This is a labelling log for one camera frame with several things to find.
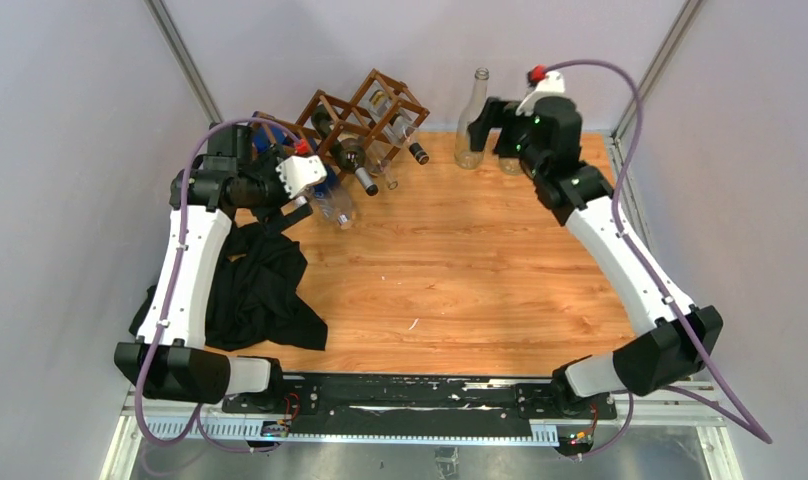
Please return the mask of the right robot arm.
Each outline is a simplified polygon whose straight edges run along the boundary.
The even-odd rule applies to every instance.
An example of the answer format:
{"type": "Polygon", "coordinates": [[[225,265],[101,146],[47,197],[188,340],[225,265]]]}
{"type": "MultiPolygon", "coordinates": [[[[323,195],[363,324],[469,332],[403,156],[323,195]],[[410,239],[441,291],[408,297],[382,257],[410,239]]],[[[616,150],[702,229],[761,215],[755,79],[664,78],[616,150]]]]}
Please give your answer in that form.
{"type": "Polygon", "coordinates": [[[575,103],[546,96],[529,113],[519,112],[521,105],[488,98],[467,127],[470,146],[483,151],[489,132],[498,130],[494,154],[519,161],[539,202],[596,261],[635,334],[611,353],[557,368],[550,392],[555,411],[576,417],[596,396],[621,390],[645,396],[702,370],[723,327],[718,310],[697,306],[642,245],[630,243],[632,228],[610,182],[581,158],[575,103]]]}

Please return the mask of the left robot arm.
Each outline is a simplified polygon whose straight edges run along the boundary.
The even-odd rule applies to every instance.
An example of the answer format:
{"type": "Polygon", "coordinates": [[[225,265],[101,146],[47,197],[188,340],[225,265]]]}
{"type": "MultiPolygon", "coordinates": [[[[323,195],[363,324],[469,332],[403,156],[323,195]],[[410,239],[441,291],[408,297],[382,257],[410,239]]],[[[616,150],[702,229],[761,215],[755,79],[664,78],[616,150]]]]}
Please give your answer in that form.
{"type": "Polygon", "coordinates": [[[114,353],[134,386],[137,411],[147,399],[202,405],[247,395],[263,413],[285,403],[277,360],[205,348],[213,279],[233,225],[230,209],[280,209],[326,178],[320,158],[290,130],[284,134],[292,155],[272,147],[269,160],[251,160],[254,122],[212,125],[172,183],[170,240],[154,297],[134,341],[118,343],[114,353]]]}

